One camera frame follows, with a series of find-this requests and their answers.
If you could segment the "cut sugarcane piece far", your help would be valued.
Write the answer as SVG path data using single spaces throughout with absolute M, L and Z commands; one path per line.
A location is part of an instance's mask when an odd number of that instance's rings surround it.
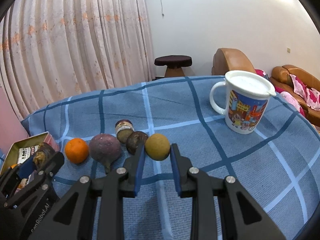
M 116 137 L 120 143 L 125 144 L 128 137 L 135 131 L 130 120 L 119 120 L 115 125 Z

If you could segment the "orange mandarin on cloth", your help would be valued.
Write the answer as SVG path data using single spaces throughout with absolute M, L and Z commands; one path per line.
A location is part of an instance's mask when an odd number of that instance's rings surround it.
M 80 164 L 89 156 L 89 148 L 84 140 L 81 138 L 74 138 L 67 142 L 65 154 L 71 163 Z

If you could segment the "printed paper in tin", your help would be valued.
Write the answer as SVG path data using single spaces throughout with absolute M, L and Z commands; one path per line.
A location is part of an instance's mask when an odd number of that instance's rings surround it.
M 39 145 L 30 147 L 20 147 L 18 149 L 16 164 L 24 163 L 31 155 L 33 155 L 39 149 Z

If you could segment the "dark mangosteen with calyx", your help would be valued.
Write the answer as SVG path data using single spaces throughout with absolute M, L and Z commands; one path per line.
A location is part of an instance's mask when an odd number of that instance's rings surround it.
M 37 168 L 41 168 L 42 165 L 54 155 L 55 150 L 46 142 L 39 144 L 38 150 L 35 152 L 33 157 L 33 163 Z

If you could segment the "dark brown round fruit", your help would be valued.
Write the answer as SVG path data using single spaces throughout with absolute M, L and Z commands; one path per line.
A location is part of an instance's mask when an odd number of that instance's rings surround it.
M 126 149 L 129 154 L 135 155 L 136 149 L 140 143 L 145 143 L 148 135 L 141 131 L 132 132 L 126 141 Z

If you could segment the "pink metal tin box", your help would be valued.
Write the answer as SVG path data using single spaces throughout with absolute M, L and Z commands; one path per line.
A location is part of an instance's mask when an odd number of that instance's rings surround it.
M 10 198 L 31 183 L 37 173 L 46 171 L 51 177 L 63 166 L 65 158 L 49 132 L 28 137 L 12 144 L 1 166 L 1 176 L 11 174 L 1 193 Z

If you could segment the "green-brown longan fruit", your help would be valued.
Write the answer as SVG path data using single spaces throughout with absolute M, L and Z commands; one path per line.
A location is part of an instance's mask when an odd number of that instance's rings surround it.
M 166 136 L 155 133 L 146 140 L 145 151 L 151 159 L 163 161 L 170 153 L 170 142 Z

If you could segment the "floral pink curtain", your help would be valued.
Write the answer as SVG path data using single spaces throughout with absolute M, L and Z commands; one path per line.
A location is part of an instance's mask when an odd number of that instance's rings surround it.
M 1 85 L 19 120 L 154 78 L 145 0 L 14 0 L 1 19 Z

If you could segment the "dark round wooden stool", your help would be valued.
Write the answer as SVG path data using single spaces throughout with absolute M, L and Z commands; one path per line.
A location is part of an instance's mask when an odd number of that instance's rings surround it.
M 155 59 L 154 64 L 159 67 L 166 66 L 164 77 L 184 77 L 182 68 L 192 66 L 192 58 L 187 55 L 167 55 Z

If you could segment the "white cartoon mug with lid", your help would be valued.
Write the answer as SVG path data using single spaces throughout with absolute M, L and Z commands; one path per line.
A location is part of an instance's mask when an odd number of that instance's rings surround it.
M 226 88 L 226 107 L 214 100 L 214 92 Z M 270 81 L 258 74 L 244 70 L 230 70 L 225 79 L 213 85 L 209 94 L 211 107 L 225 117 L 227 126 L 239 134 L 250 134 L 262 118 L 270 98 L 276 96 Z

